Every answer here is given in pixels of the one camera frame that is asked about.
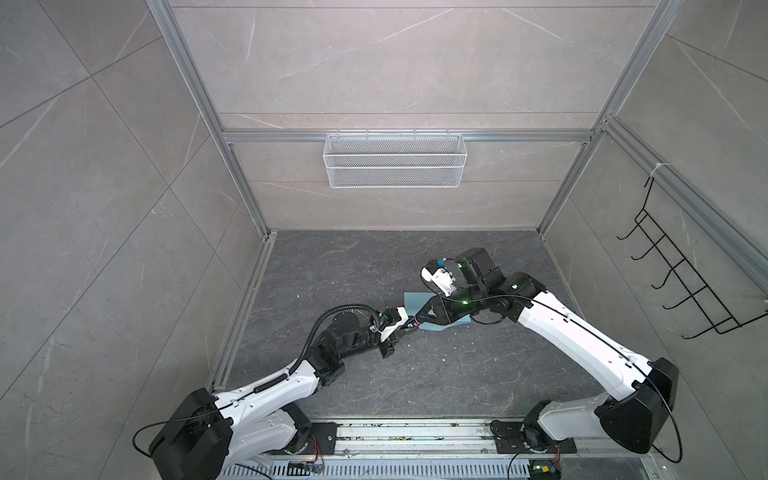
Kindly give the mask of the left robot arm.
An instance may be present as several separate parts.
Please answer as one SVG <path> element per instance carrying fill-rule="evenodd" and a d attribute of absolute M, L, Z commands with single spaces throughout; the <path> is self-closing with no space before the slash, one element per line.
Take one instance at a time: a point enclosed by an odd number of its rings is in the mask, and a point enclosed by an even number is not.
<path fill-rule="evenodd" d="M 214 479 L 252 455 L 302 448 L 311 423 L 297 401 L 333 383 L 345 358 L 371 349 L 388 352 L 408 320 L 402 307 L 383 313 L 362 304 L 329 309 L 288 366 L 228 392 L 199 388 L 188 394 L 159 423 L 146 456 L 163 479 Z"/>

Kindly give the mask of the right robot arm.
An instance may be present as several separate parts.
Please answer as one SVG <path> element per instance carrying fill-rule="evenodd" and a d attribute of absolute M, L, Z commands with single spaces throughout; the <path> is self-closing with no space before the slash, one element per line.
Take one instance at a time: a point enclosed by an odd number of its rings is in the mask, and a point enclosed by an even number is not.
<path fill-rule="evenodd" d="M 520 431 L 528 449 L 544 452 L 580 437 L 609 438 L 646 454 L 673 417 L 678 368 L 624 347 L 570 310 L 543 283 L 515 272 L 506 275 L 483 248 L 457 258 L 429 261 L 420 271 L 433 297 L 416 313 L 420 327 L 448 327 L 491 312 L 527 328 L 589 373 L 601 394 L 579 400 L 539 402 Z"/>

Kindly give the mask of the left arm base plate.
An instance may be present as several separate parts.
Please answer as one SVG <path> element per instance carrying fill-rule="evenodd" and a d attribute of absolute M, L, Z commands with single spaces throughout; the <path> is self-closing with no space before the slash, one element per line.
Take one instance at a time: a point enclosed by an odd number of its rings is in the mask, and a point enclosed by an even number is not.
<path fill-rule="evenodd" d="M 315 447 L 323 456 L 335 453 L 339 424 L 335 422 L 316 422 L 310 427 L 309 437 L 304 444 L 302 455 L 315 456 Z"/>

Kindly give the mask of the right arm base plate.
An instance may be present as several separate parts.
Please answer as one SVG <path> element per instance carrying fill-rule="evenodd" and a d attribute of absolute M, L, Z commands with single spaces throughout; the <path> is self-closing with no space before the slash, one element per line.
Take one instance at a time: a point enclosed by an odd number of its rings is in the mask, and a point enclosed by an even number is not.
<path fill-rule="evenodd" d="M 572 438 L 553 440 L 537 425 L 522 421 L 493 420 L 489 424 L 499 454 L 575 454 Z"/>

